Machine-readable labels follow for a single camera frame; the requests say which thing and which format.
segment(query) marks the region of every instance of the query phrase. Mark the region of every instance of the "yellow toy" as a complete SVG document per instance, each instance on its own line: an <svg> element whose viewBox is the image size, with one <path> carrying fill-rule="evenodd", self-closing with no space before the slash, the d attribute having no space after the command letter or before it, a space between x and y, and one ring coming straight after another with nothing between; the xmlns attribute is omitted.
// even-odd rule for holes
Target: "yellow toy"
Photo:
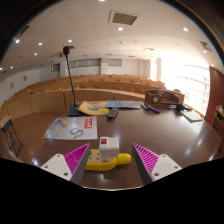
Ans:
<svg viewBox="0 0 224 224"><path fill-rule="evenodd" d="M112 170L116 165L124 165L131 162L131 156L127 153L119 153L118 157L103 160L99 149L91 149L85 170Z"/></svg>

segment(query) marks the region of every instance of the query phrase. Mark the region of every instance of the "pink object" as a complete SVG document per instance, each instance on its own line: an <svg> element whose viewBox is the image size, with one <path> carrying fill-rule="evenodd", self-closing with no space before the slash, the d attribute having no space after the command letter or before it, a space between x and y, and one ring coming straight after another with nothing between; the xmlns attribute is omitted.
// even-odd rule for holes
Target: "pink object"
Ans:
<svg viewBox="0 0 224 224"><path fill-rule="evenodd" d="M85 150L88 148L88 146L89 146L89 143L82 145L79 148L76 148L64 155L65 161L72 174L75 172L76 168L78 167L85 153Z"/></svg>
<svg viewBox="0 0 224 224"><path fill-rule="evenodd" d="M136 151L139 154L139 157L141 158L146 171L150 175L159 159L159 155L135 143L133 143L133 145L135 146Z"/></svg>

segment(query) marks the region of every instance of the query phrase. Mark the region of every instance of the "window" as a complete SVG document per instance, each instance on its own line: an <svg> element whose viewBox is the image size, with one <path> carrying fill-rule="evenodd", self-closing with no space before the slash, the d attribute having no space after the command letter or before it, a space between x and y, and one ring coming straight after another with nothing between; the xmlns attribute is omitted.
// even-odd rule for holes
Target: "window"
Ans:
<svg viewBox="0 0 224 224"><path fill-rule="evenodd" d="M122 66L121 59L108 59L108 66Z"/></svg>
<svg viewBox="0 0 224 224"><path fill-rule="evenodd" d="M77 60L70 61L70 68L78 68L78 67L89 67L89 66L100 66L100 59L86 59L86 60Z"/></svg>
<svg viewBox="0 0 224 224"><path fill-rule="evenodd" d="M51 66L51 71L52 72L60 71L60 64L52 65Z"/></svg>
<svg viewBox="0 0 224 224"><path fill-rule="evenodd" d="M166 64L163 67L162 82L165 82L167 89L179 89L185 95L184 103L206 114L210 93L208 68Z"/></svg>
<svg viewBox="0 0 224 224"><path fill-rule="evenodd" d="M157 62L151 60L150 79L157 81Z"/></svg>

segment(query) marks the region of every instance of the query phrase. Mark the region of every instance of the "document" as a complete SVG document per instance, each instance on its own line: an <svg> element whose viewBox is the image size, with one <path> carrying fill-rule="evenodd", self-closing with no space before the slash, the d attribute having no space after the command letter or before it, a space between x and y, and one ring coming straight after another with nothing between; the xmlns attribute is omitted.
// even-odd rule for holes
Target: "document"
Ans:
<svg viewBox="0 0 224 224"><path fill-rule="evenodd" d="M133 109L141 109L141 106L136 101L106 101L107 107L116 107L116 108L133 108Z"/></svg>
<svg viewBox="0 0 224 224"><path fill-rule="evenodd" d="M97 139L97 117L58 117L55 118L42 138L61 140Z"/></svg>

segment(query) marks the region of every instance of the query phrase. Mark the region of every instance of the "ceiling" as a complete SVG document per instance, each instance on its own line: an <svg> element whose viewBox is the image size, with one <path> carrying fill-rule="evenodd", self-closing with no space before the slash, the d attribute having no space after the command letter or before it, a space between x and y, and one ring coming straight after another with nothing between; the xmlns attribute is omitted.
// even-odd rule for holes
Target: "ceiling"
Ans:
<svg viewBox="0 0 224 224"><path fill-rule="evenodd" d="M134 14L139 19L134 25L112 23L109 22L111 11ZM17 35L19 43L13 41L6 52L0 74L7 70L4 74L12 75L63 62L65 57L60 57L60 53L63 54L64 46L74 46L70 61L162 58L170 63L200 67L213 64L223 73L222 61L202 30L180 11L159 0L65 0L46 9L27 25L29 28L20 37L20 32ZM207 43L211 51L204 53L200 41Z"/></svg>

